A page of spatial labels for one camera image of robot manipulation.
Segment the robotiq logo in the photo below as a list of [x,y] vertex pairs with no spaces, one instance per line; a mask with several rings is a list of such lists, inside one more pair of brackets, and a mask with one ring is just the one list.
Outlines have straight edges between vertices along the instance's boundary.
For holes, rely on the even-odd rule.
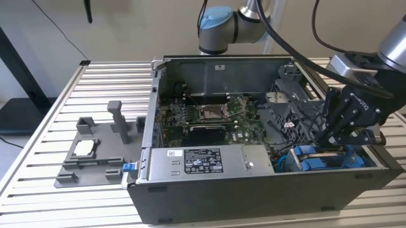
[[356,101],[360,103],[360,106],[363,107],[363,109],[367,110],[367,109],[368,109],[368,105],[366,104],[366,102],[364,102],[363,100],[360,100],[360,99],[358,98],[358,96],[356,96],[354,93],[350,93],[350,95],[351,95],[352,97],[355,97],[355,99],[356,99]]

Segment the black stand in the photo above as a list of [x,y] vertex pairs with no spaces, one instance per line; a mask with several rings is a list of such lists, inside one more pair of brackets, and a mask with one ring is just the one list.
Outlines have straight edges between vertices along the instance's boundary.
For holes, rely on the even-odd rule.
[[56,98],[47,98],[0,27],[0,58],[29,98],[10,99],[0,109],[0,134],[30,135]]

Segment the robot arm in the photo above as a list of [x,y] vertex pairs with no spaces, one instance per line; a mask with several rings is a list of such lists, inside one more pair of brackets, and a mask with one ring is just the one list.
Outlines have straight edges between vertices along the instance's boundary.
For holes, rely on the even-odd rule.
[[328,88],[323,109],[326,129],[316,137],[320,145],[384,144],[379,126],[406,105],[406,15],[380,42],[378,53],[335,54],[327,69],[359,83],[384,89],[392,98],[376,97],[347,85]]
[[[270,19],[270,0],[262,0],[266,17]],[[255,43],[266,34],[254,0],[246,0],[239,10],[227,6],[207,9],[200,24],[199,50],[204,55],[227,52],[228,44]]]

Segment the slotted aluminum tabletop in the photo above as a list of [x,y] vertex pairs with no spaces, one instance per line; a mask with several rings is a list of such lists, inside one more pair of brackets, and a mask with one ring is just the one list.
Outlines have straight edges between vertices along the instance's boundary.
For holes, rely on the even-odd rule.
[[[328,59],[314,61],[326,66]],[[340,86],[323,77],[331,86]],[[127,120],[145,115],[151,62],[100,62],[76,71],[41,125],[0,182],[0,227],[147,227],[120,185],[56,189],[76,130],[76,120],[92,116],[112,122],[109,100],[121,100]],[[382,127],[387,150],[406,168],[406,119],[394,113]],[[406,173],[382,190],[364,192],[339,212],[175,224],[172,227],[403,227],[406,226]]]

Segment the white wall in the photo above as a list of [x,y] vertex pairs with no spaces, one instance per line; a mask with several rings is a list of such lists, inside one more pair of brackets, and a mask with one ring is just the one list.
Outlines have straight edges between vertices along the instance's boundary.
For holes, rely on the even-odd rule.
[[[153,56],[197,54],[196,17],[203,0],[92,0],[88,24],[83,0],[36,0],[48,16],[93,61],[151,60]],[[208,6],[241,0],[209,0]],[[287,0],[280,33],[308,57],[331,52],[311,37],[314,0]],[[406,9],[404,0],[322,0],[318,30],[323,39],[358,50],[374,50]],[[79,62],[80,53],[30,0],[0,1],[0,26],[47,96],[57,96]],[[274,46],[274,53],[283,51]],[[263,44],[229,45],[229,54],[259,54]],[[25,96],[16,83],[1,80],[0,90]],[[10,96],[0,93],[0,100]]]
[[[311,33],[314,0],[286,1],[279,34],[307,57],[330,57]],[[386,34],[406,14],[406,0],[320,0],[316,31],[322,40],[344,49],[375,52]],[[274,53],[286,53],[275,45]]]

